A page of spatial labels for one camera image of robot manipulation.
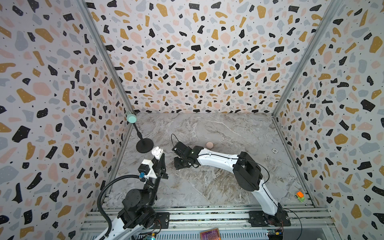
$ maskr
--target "patterned backdrop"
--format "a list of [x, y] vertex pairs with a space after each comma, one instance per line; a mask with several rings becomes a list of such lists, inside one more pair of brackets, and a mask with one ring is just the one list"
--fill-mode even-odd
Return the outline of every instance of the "patterned backdrop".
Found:
[[343, 239], [384, 239], [384, 2], [337, 12], [277, 120]]
[[0, 239], [76, 238], [127, 132], [73, 4], [0, 4]]
[[136, 112], [271, 112], [330, 1], [87, 3]]

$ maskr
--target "white marble vein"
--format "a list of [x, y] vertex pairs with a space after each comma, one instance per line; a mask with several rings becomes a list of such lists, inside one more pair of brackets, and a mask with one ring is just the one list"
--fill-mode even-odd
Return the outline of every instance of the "white marble vein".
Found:
[[[185, 145], [205, 146], [213, 142], [213, 151], [240, 154], [245, 151], [270, 172], [266, 183], [272, 195], [281, 203], [298, 203], [294, 197], [303, 191], [296, 172], [272, 123], [271, 115], [257, 114], [170, 114], [139, 113], [138, 128], [144, 137], [153, 140], [155, 146], [164, 149], [168, 180], [161, 180], [157, 206], [204, 206], [204, 205], [257, 205], [249, 192], [241, 189], [233, 174], [222, 169], [200, 166], [176, 170], [170, 135], [174, 133]], [[132, 131], [128, 146], [120, 164], [117, 177], [138, 174], [137, 168], [143, 159], [152, 159], [151, 153], [136, 151], [139, 140]], [[266, 180], [267, 172], [262, 169]], [[121, 201], [132, 188], [142, 188], [143, 183], [132, 179], [113, 185], [106, 200], [107, 207], [122, 207]]]

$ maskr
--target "black stand pole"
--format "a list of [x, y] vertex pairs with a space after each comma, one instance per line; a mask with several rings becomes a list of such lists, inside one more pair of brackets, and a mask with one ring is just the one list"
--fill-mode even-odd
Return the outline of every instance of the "black stand pole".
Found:
[[137, 129], [136, 123], [134, 123], [133, 126], [136, 129], [137, 136], [140, 138], [140, 141], [138, 141], [137, 144], [136, 144], [136, 150], [139, 153], [146, 153], [146, 152], [151, 151], [153, 149], [153, 141], [150, 140], [149, 138], [144, 138], [143, 139], [143, 135]]

